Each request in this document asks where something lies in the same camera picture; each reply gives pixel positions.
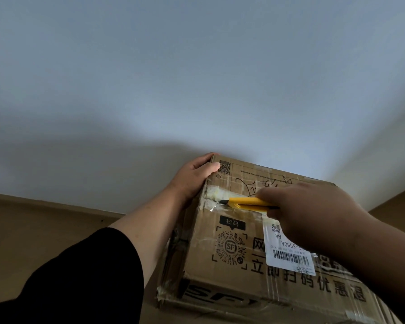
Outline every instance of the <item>black sleeve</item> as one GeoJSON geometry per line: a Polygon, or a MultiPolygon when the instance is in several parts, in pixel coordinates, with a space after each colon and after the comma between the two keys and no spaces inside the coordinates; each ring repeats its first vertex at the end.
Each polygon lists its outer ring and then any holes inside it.
{"type": "Polygon", "coordinates": [[[138,323],[144,294],[140,258],[119,230],[100,229],[39,267],[0,322],[138,323]]]}

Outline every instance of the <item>hand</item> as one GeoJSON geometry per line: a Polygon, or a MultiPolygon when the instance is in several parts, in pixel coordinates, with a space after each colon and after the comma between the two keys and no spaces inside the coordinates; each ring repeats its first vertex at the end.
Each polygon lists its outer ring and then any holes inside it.
{"type": "Polygon", "coordinates": [[[208,162],[214,154],[216,153],[206,153],[184,164],[167,188],[176,191],[183,202],[188,202],[200,191],[205,179],[221,167],[218,162],[208,162]]]}
{"type": "Polygon", "coordinates": [[[338,256],[355,246],[359,229],[376,220],[345,191],[331,185],[268,187],[259,190],[256,197],[280,207],[269,210],[267,216],[279,220],[288,239],[326,256],[338,256]]]}

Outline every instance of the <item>white shipping label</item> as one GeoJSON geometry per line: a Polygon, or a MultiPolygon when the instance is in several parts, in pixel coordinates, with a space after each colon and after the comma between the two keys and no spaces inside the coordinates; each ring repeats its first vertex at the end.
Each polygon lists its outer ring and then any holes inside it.
{"type": "Polygon", "coordinates": [[[279,221],[263,214],[263,229],[267,265],[316,275],[310,252],[288,240],[279,221]]]}

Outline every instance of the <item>circular printed logo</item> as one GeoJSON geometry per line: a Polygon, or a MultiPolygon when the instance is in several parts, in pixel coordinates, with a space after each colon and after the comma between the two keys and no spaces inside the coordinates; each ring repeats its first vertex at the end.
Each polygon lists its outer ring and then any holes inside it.
{"type": "Polygon", "coordinates": [[[224,263],[242,264],[246,247],[242,237],[237,233],[225,231],[218,235],[216,253],[224,263]]]}

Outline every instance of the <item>forearm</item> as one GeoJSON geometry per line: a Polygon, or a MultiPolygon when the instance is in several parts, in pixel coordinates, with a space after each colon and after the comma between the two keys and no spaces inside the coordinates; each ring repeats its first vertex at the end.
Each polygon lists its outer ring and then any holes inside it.
{"type": "Polygon", "coordinates": [[[339,261],[405,318],[405,233],[374,218],[349,231],[339,261]]]}
{"type": "Polygon", "coordinates": [[[167,187],[146,204],[110,227],[123,232],[138,252],[147,284],[186,200],[167,187]]]}

